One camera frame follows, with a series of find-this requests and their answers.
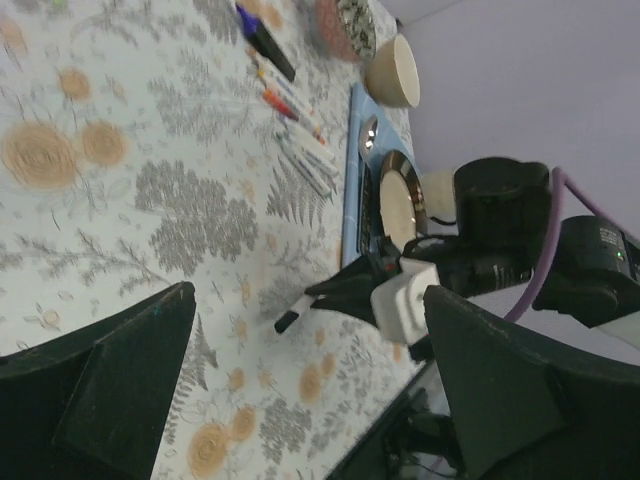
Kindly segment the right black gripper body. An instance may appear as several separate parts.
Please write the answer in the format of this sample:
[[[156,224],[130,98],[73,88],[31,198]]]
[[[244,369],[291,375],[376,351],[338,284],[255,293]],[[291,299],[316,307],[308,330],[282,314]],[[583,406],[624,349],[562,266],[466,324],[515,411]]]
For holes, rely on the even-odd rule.
[[[394,262],[390,274],[411,278],[428,271],[437,284],[463,298],[524,284],[533,274],[525,249],[477,246],[456,235],[417,237],[403,247],[389,236],[381,237],[379,253],[383,260]]]

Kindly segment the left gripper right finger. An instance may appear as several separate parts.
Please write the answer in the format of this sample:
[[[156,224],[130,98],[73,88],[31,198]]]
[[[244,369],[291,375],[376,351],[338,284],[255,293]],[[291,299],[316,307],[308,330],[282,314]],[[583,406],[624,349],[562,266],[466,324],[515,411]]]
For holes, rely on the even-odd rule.
[[[503,320],[440,286],[425,319],[471,479],[636,479],[639,369]]]

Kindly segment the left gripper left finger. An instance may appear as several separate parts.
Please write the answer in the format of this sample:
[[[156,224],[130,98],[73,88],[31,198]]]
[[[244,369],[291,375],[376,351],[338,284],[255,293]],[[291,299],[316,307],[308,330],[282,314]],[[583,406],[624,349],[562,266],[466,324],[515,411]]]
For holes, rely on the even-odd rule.
[[[181,282],[2,357],[2,478],[150,478],[195,310]]]

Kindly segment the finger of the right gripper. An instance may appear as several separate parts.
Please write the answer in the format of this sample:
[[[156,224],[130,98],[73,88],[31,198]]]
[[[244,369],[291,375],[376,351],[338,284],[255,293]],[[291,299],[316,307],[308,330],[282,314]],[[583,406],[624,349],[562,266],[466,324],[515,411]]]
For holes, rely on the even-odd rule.
[[[365,254],[333,277],[305,289],[314,298],[311,307],[375,323],[371,295],[389,279],[385,260],[378,254]]]

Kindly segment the black capped marker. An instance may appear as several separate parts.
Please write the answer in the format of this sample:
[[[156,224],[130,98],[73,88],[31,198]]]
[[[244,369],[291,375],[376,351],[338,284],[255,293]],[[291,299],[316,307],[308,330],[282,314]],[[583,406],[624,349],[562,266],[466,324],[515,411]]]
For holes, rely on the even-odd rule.
[[[301,296],[274,324],[278,334],[284,333],[300,316],[308,311],[316,298],[309,295]]]

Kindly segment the red marker pen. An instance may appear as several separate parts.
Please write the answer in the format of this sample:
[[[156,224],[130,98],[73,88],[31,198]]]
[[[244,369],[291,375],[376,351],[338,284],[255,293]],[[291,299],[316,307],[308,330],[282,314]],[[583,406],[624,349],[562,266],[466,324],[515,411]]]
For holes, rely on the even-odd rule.
[[[271,89],[264,90],[262,93],[262,98],[285,118],[299,123],[322,145],[326,144],[324,137],[321,135],[319,125],[314,122],[309,115],[298,113],[294,107],[290,106],[285,100],[275,94]]]

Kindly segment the purple black highlighter pen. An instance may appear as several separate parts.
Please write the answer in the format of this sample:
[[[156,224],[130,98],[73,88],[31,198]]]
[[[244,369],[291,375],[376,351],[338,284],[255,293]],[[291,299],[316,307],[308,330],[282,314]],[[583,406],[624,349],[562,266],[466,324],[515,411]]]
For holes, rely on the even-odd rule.
[[[244,37],[258,53],[270,60],[284,77],[293,83],[296,70],[262,20],[238,2],[235,3],[235,8]]]

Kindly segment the green capped marker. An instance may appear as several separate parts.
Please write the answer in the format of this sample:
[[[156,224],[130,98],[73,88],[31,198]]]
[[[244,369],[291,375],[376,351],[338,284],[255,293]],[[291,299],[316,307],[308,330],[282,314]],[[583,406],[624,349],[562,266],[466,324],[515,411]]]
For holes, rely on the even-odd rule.
[[[330,164],[334,162],[335,155],[304,127],[287,117],[280,117],[279,120],[282,129],[276,131],[276,137],[282,137],[296,144],[309,157]]]

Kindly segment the yellow capped marker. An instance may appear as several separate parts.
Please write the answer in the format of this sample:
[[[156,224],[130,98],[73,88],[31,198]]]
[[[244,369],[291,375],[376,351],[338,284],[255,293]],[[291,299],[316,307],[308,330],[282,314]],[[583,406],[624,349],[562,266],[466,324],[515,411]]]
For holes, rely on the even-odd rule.
[[[314,113],[312,105],[304,95],[268,59],[263,58],[261,55],[253,56],[252,59],[264,84],[270,83],[277,87],[293,100],[295,106],[300,107],[305,113]]]

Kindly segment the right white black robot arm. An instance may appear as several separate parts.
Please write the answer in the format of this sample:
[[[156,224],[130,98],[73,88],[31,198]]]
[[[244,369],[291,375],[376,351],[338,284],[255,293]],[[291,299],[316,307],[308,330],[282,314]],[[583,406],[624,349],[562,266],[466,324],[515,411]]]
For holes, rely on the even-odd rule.
[[[407,346],[428,334],[430,286],[463,298],[522,286],[510,322],[532,309],[594,328],[637,313],[638,241],[590,199],[585,214],[563,217],[566,193],[582,197],[557,167],[506,157],[469,162],[453,176],[455,234],[424,234],[403,247],[384,238],[304,297]]]

